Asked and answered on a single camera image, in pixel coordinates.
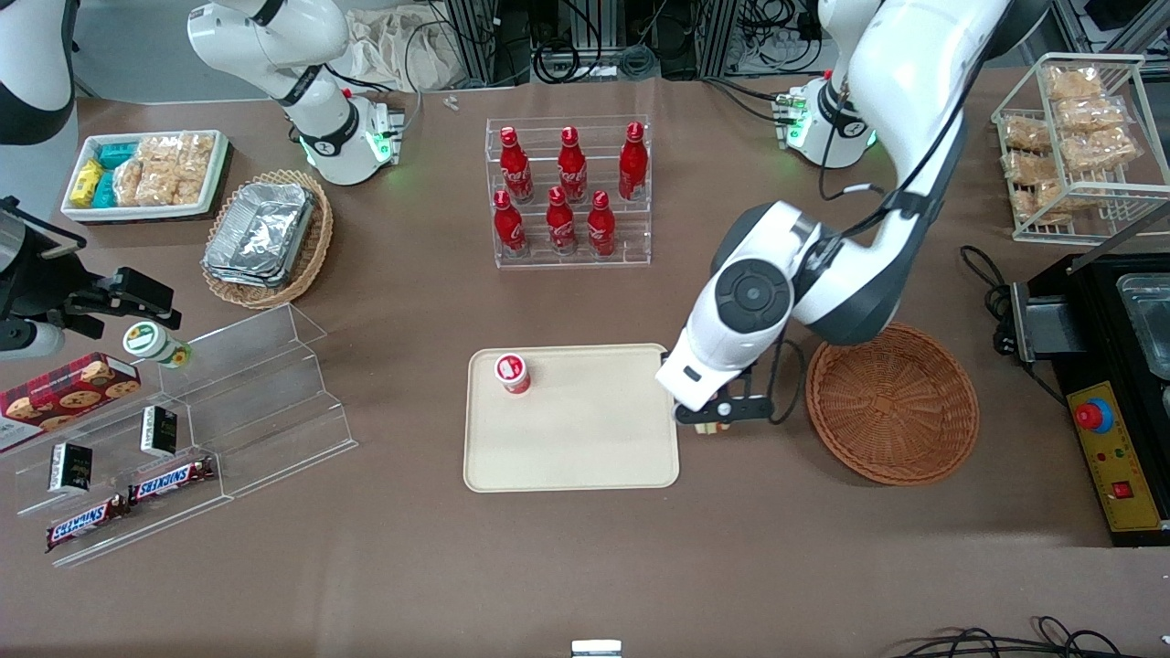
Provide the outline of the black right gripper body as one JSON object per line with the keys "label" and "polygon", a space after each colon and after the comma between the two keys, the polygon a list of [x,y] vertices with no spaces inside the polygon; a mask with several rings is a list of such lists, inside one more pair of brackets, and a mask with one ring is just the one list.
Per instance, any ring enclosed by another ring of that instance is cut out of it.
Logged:
{"label": "black right gripper body", "polygon": [[56,253],[58,244],[34,229],[35,225],[46,227],[18,210],[18,200],[4,199],[4,324],[37,321],[101,337],[103,321],[91,318],[88,309],[74,307],[75,300],[101,299],[99,274],[85,270],[74,251]]}

